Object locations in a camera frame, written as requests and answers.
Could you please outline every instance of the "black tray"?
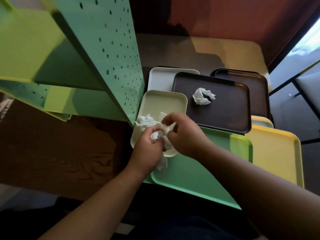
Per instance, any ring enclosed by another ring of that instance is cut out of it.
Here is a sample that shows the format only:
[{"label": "black tray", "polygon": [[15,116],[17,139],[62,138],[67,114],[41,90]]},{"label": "black tray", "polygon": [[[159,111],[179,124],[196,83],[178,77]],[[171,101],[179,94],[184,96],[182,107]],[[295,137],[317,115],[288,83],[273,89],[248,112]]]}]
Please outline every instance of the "black tray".
[{"label": "black tray", "polygon": [[267,79],[257,72],[218,68],[210,76],[244,83],[250,90],[250,110],[254,116],[270,119],[270,103]]},{"label": "black tray", "polygon": [[[210,104],[196,104],[192,95],[198,88],[211,90],[216,99]],[[251,130],[249,88],[243,83],[179,72],[174,77],[172,92],[186,95],[186,114],[200,126],[237,134]]]}]

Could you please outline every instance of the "gray floor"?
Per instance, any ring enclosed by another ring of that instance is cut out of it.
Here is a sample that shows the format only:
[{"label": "gray floor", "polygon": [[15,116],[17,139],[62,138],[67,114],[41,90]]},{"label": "gray floor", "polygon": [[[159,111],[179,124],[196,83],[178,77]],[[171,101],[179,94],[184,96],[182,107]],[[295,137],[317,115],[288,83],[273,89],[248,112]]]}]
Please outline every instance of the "gray floor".
[{"label": "gray floor", "polygon": [[[319,59],[320,50],[315,50],[307,57],[286,57],[270,74],[271,85],[276,88],[298,72]],[[308,74],[320,71],[320,65],[311,69]],[[271,113],[277,129],[294,133],[300,141],[320,137],[320,121],[293,84],[289,84],[270,97]],[[302,160],[305,188],[320,195],[320,143],[302,145]]]}]

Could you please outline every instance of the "tray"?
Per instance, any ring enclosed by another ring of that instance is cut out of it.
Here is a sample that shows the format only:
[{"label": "tray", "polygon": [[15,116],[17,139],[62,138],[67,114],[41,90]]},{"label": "tray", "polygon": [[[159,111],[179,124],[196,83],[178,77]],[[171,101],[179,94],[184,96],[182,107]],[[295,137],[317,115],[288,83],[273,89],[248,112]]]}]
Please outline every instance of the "tray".
[{"label": "tray", "polygon": [[[217,145],[252,162],[253,148],[245,136],[201,127],[206,136]],[[182,154],[168,159],[168,168],[151,173],[157,184],[240,209],[231,195],[198,161]]]},{"label": "tray", "polygon": [[[192,95],[198,88],[211,90],[216,99],[197,105]],[[186,95],[186,114],[200,126],[237,134],[251,129],[249,88],[243,83],[180,72],[174,78],[172,92]]]},{"label": "tray", "polygon": [[293,133],[252,125],[253,164],[304,188],[301,145]]},{"label": "tray", "polygon": [[193,69],[171,68],[171,67],[154,67],[149,73],[148,91],[158,90],[171,92],[174,76],[179,72],[188,72],[200,75],[200,72]]},{"label": "tray", "polygon": [[[172,112],[186,113],[187,103],[188,100],[182,93],[150,90],[143,95],[138,116],[146,116],[150,114],[152,118],[157,120],[160,112],[165,114],[170,114]],[[140,138],[141,134],[141,128],[135,125],[130,140],[132,148],[134,148],[134,145]],[[172,148],[164,152],[164,156],[173,157],[177,153],[176,149]]]},{"label": "tray", "polygon": [[269,119],[260,116],[251,115],[251,124],[274,128],[273,123]]},{"label": "tray", "polygon": [[251,115],[270,119],[268,81],[263,75],[257,72],[218,68],[210,76],[246,84],[250,89]]}]

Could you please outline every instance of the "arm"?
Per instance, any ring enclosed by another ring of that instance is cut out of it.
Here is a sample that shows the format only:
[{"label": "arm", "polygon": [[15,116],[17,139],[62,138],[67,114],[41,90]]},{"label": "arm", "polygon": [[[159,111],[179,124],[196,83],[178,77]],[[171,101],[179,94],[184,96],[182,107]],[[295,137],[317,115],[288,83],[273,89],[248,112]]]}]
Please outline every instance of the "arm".
[{"label": "arm", "polygon": [[40,239],[110,239],[138,188],[160,160],[163,141],[150,141],[157,130],[146,128],[127,167]]},{"label": "arm", "polygon": [[319,238],[319,196],[215,145],[185,114],[171,113],[162,121],[173,122],[177,127],[168,139],[174,148],[209,170],[267,238]]}]

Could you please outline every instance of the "crumpled white paper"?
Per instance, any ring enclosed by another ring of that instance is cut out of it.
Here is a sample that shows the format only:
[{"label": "crumpled white paper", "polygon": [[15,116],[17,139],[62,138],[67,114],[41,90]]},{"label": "crumpled white paper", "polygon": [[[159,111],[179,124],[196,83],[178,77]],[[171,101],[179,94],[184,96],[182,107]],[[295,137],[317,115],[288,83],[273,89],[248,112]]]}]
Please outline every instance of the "crumpled white paper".
[{"label": "crumpled white paper", "polygon": [[[150,140],[155,143],[160,138],[163,138],[164,140],[164,148],[166,150],[170,150],[172,148],[172,144],[170,143],[169,139],[167,138],[168,132],[173,128],[174,125],[166,126],[161,123],[162,119],[166,116],[165,113],[160,112],[160,115],[158,117],[158,121],[156,121],[154,118],[152,118],[149,114],[147,116],[138,116],[136,121],[136,126],[141,127],[142,131],[144,131],[147,127],[150,126],[156,126],[159,129],[154,133],[151,134]],[[158,170],[164,170],[168,167],[168,159],[164,156],[163,152],[161,153],[161,160],[158,162],[157,169]]]},{"label": "crumpled white paper", "polygon": [[210,104],[211,101],[209,101],[209,99],[203,97],[203,94],[204,95],[207,95],[209,96],[209,98],[211,100],[215,100],[216,98],[214,97],[215,95],[211,93],[210,90],[206,90],[204,88],[198,88],[194,95],[192,95],[194,101],[196,104],[199,104],[199,105],[206,105],[206,104]]}]

